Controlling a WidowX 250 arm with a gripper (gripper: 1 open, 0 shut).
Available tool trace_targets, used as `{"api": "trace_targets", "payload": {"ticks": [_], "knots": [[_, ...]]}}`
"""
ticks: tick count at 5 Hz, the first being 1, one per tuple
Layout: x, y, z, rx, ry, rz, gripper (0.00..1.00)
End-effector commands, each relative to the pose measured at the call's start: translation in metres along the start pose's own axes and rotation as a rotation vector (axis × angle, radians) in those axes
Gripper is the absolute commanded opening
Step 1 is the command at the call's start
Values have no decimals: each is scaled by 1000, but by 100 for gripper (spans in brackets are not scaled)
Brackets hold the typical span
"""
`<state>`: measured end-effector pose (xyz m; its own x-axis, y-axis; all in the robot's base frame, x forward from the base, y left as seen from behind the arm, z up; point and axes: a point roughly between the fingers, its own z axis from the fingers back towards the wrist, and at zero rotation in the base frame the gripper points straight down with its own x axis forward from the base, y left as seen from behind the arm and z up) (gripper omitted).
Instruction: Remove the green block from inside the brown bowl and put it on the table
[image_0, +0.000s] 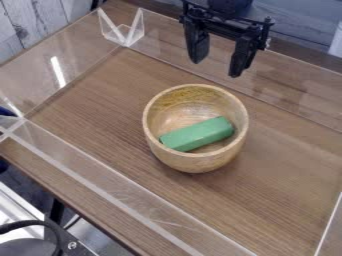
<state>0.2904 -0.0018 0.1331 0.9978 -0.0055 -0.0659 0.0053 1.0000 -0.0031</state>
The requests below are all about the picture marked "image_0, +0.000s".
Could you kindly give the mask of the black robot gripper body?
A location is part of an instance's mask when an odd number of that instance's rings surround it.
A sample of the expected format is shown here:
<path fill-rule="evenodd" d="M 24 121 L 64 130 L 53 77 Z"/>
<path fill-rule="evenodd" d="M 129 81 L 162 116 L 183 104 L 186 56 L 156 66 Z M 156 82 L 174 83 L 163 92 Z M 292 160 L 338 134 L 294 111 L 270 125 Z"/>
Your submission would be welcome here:
<path fill-rule="evenodd" d="M 250 35 L 258 42 L 258 50 L 264 50 L 275 21 L 270 16 L 258 13 L 252 1 L 182 0 L 179 22 L 184 24 L 190 20 L 203 26 L 208 35 L 218 35 L 231 41 Z"/>

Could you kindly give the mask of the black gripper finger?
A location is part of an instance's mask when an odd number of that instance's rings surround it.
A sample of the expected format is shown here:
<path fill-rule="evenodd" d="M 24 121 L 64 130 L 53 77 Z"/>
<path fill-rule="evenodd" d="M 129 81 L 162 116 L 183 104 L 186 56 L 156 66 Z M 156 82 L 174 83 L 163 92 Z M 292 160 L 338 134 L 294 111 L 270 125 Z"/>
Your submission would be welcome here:
<path fill-rule="evenodd" d="M 258 42 L 248 36 L 236 40 L 235 51 L 231 56 L 228 75 L 236 78 L 250 67 L 258 50 Z"/>
<path fill-rule="evenodd" d="M 210 35 L 203 26 L 190 20 L 184 21 L 184 37 L 191 61 L 199 64 L 210 51 Z"/>

